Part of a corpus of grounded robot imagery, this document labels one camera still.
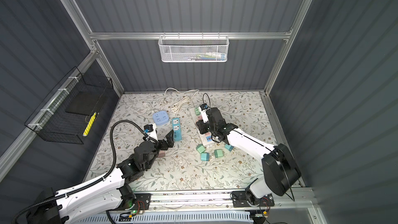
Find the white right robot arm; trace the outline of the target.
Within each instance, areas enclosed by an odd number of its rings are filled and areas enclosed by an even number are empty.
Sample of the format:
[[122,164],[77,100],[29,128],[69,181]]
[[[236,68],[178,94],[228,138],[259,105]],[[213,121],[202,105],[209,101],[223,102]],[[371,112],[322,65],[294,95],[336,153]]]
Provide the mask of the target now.
[[200,105],[202,120],[199,129],[206,129],[216,143],[238,148],[257,160],[263,176],[246,188],[248,200],[258,200],[269,194],[283,196],[301,177],[301,171],[289,148],[284,144],[272,145],[244,132],[237,125],[227,123],[216,107]]

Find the pink USB charger plug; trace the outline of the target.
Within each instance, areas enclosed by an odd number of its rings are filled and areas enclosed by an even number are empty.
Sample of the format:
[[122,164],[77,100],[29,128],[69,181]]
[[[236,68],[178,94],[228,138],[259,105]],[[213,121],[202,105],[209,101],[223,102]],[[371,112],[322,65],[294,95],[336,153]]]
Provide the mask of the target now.
[[166,156],[166,151],[165,150],[161,150],[158,154],[158,158],[164,158]]

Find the green USB charger plug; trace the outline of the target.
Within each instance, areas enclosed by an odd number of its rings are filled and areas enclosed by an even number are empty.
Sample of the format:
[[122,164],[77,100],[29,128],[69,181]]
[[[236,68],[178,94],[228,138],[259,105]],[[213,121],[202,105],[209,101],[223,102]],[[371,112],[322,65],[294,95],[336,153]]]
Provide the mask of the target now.
[[201,114],[201,112],[200,112],[200,110],[199,110],[198,107],[196,107],[196,108],[194,109],[194,111],[195,111],[195,114],[196,114],[197,116]]

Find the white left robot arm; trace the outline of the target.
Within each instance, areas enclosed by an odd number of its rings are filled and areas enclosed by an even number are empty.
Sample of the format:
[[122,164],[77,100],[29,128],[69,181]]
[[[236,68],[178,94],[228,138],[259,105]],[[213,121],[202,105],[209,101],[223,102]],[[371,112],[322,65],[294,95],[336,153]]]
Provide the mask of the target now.
[[109,172],[80,185],[54,191],[44,190],[27,211],[29,224],[73,224],[92,215],[114,209],[136,212],[148,204],[138,200],[130,183],[154,164],[163,150],[174,146],[174,131],[157,140],[156,130],[145,126],[143,142],[126,160]]

